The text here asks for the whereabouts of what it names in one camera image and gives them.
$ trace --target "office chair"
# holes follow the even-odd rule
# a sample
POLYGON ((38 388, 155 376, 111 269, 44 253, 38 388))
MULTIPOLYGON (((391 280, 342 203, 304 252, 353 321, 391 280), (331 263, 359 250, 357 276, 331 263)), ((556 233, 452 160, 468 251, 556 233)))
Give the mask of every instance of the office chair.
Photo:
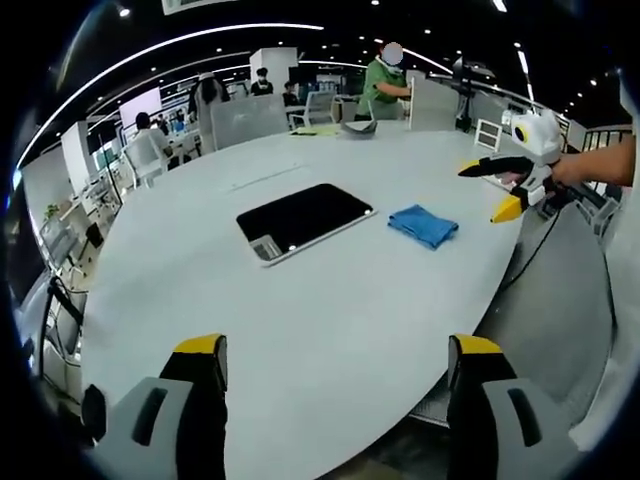
POLYGON ((133 174, 133 188, 143 184, 153 188, 153 179, 169 171, 169 159, 150 135, 139 135, 122 149, 122 156, 133 174))
POLYGON ((302 115, 289 115, 291 129, 296 129, 296 120, 302 120, 305 127, 311 127, 313 123, 336 123, 333 118, 333 101, 335 97, 335 92, 309 93, 304 113, 302 115))

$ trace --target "gray chair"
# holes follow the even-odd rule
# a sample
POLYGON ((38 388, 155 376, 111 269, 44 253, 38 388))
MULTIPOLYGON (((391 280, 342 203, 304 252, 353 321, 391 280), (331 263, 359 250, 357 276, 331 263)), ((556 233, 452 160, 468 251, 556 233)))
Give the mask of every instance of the gray chair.
POLYGON ((294 130, 297 127, 296 120, 301 120, 305 127, 311 127, 318 123, 336 123, 333 118, 335 97, 335 92, 310 92, 304 113, 289 115, 291 129, 294 130))
POLYGON ((216 150, 289 131, 282 95, 220 103, 211 115, 216 150))

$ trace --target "blue cloth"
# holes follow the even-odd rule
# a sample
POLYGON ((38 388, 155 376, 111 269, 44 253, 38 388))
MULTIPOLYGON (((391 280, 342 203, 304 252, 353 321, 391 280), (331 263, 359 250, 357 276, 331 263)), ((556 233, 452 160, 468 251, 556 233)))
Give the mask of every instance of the blue cloth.
POLYGON ((420 205, 391 215, 389 226, 409 235, 431 250, 437 250, 458 230, 457 223, 438 218, 420 205))

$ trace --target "white pillar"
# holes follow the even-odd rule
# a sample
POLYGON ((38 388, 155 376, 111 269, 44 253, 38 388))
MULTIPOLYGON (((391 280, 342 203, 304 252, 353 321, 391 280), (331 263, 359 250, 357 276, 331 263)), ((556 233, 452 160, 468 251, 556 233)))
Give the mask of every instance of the white pillar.
POLYGON ((298 66, 297 48, 263 48, 249 59, 251 83, 258 81, 259 68, 269 70, 267 77, 273 83, 273 93, 283 93, 284 84, 289 81, 289 68, 298 66))
POLYGON ((87 122, 77 122, 62 135, 62 151, 67 164, 73 192, 78 195, 96 173, 96 164, 89 154, 87 122))

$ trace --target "white wall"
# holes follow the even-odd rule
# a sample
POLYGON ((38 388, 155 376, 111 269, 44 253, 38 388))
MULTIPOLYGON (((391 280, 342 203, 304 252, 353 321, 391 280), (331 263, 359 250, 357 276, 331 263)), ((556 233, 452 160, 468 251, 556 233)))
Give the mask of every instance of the white wall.
POLYGON ((73 191, 78 195, 98 170, 89 154, 87 122, 77 122, 62 135, 62 151, 73 191))
POLYGON ((22 181, 27 206, 35 227, 40 231, 47 206, 60 204, 73 194, 62 147, 45 153, 22 168, 22 181))
POLYGON ((273 83, 273 93, 284 93, 284 84, 289 81, 289 68, 298 66, 297 48, 263 48, 249 59, 251 83, 258 80, 256 71, 260 67, 269 70, 267 77, 273 83))

